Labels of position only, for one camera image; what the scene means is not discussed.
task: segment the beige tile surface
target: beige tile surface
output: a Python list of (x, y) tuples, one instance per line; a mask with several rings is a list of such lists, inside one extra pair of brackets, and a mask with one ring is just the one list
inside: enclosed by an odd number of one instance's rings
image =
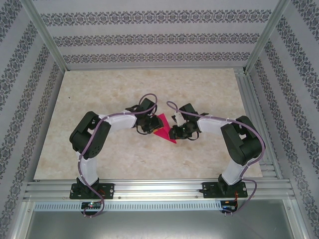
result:
[[(158, 96), (158, 114), (165, 113), (171, 126), (168, 100), (225, 118), (245, 114), (232, 69), (66, 72), (34, 178), (75, 179), (77, 158), (69, 136), (85, 113), (120, 112), (146, 93)], [(101, 179), (217, 178), (230, 160), (221, 136), (201, 133), (196, 141), (173, 144), (135, 129), (110, 134), (98, 157)], [(262, 177), (259, 164), (245, 176)]]

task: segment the purple cable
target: purple cable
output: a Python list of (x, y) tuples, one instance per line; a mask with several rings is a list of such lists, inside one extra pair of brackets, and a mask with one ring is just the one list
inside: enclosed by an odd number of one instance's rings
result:
[(149, 112), (149, 111), (152, 112), (152, 110), (156, 107), (156, 105), (157, 105), (157, 103), (158, 103), (158, 98), (157, 98), (157, 96), (156, 96), (155, 94), (152, 94), (152, 93), (143, 95), (142, 98), (140, 99), (139, 105), (141, 104), (142, 100), (143, 100), (146, 96), (154, 96), (154, 97), (155, 97), (155, 104), (154, 104), (151, 108), (149, 108), (148, 110), (146, 110), (146, 111), (135, 112), (135, 113), (132, 113), (132, 112), (127, 112), (127, 113), (126, 113), (126, 112), (121, 112), (121, 113), (114, 113), (114, 114), (111, 114), (111, 115), (108, 115), (108, 116), (103, 117), (103, 118), (98, 122), (98, 124), (96, 125), (96, 127), (95, 127), (95, 129), (94, 129), (94, 131), (93, 131), (93, 133), (92, 133), (92, 135), (91, 135), (91, 137), (90, 137), (90, 139), (89, 139), (89, 142), (86, 144), (84, 150), (83, 150), (82, 153), (80, 154), (80, 156), (79, 156), (79, 161), (78, 161), (78, 170), (79, 170), (80, 177), (82, 178), (84, 184), (85, 184), (93, 193), (95, 193), (95, 194), (101, 199), (101, 202), (102, 202), (102, 208), (101, 208), (101, 210), (98, 211), (98, 212), (97, 212), (96, 214), (94, 214), (94, 215), (91, 215), (91, 216), (86, 215), (85, 212), (86, 212), (86, 209), (87, 209), (87, 208), (85, 208), (84, 211), (83, 211), (84, 217), (86, 217), (86, 218), (93, 218), (93, 217), (96, 217), (96, 216), (100, 215), (100, 214), (103, 212), (103, 210), (104, 210), (105, 202), (104, 202), (104, 198), (102, 197), (102, 195), (99, 194), (97, 191), (95, 191), (95, 190), (88, 184), (88, 182), (85, 180), (85, 178), (83, 177), (82, 170), (81, 170), (81, 160), (82, 160), (82, 158), (83, 158), (83, 155), (86, 153), (86, 151), (87, 151), (88, 148), (90, 147), (90, 145), (91, 145), (91, 143), (92, 143), (92, 141), (93, 141), (93, 138), (94, 138), (94, 136), (95, 136), (95, 134), (96, 134), (97, 129), (100, 127), (101, 123), (102, 123), (104, 120), (106, 120), (107, 118), (112, 117), (112, 116), (121, 116), (121, 115), (140, 115), (140, 114), (144, 114), (144, 113)]
[(181, 110), (178, 109), (177, 104), (175, 104), (175, 103), (172, 102), (172, 101), (167, 101), (166, 104), (168, 105), (168, 107), (172, 108), (172, 109), (175, 110), (176, 112), (180, 112), (180, 113), (183, 113), (183, 114), (186, 114), (186, 115), (196, 116), (196, 117), (201, 117), (201, 118), (207, 118), (207, 119), (214, 119), (214, 120), (216, 119), (216, 120), (219, 120), (219, 121), (228, 121), (228, 122), (232, 122), (232, 123), (239, 124), (239, 125), (241, 125), (241, 126), (247, 128), (248, 130), (252, 131), (252, 132), (256, 135), (256, 137), (258, 138), (258, 140), (260, 141), (260, 144), (261, 144), (261, 148), (262, 148), (261, 154), (259, 155), (259, 157), (258, 157), (256, 160), (254, 160), (254, 161), (252, 161), (252, 162), (250, 162), (250, 163), (247, 163), (245, 169), (244, 169), (244, 170), (242, 171), (242, 173), (239, 175), (239, 177), (240, 177), (243, 181), (255, 183), (255, 188), (254, 188), (252, 194), (251, 194), (251, 195), (249, 196), (249, 198), (247, 199), (247, 201), (246, 201), (237, 211), (233, 212), (232, 214), (235, 214), (235, 213), (241, 211), (241, 210), (243, 209), (243, 207), (245, 207), (246, 204), (251, 200), (251, 198), (254, 196), (254, 194), (255, 194), (255, 192), (256, 192), (256, 190), (257, 190), (257, 182), (256, 182), (255, 180), (253, 180), (253, 179), (243, 178), (243, 175), (244, 175), (244, 173), (247, 171), (247, 169), (249, 168), (250, 165), (252, 165), (252, 164), (254, 164), (254, 163), (257, 163), (259, 160), (262, 159), (262, 157), (263, 157), (264, 154), (265, 154), (265, 145), (264, 145), (264, 141), (263, 141), (263, 139), (261, 138), (261, 136), (260, 136), (253, 128), (251, 128), (250, 126), (248, 126), (248, 125), (246, 125), (246, 124), (244, 124), (244, 123), (242, 123), (242, 122), (239, 122), (239, 121), (236, 121), (236, 120), (233, 120), (233, 119), (225, 119), (225, 118), (215, 117), (215, 116), (201, 116), (201, 115), (197, 115), (197, 114), (193, 114), (193, 113), (188, 113), (188, 112), (185, 112), (185, 111), (181, 111)]

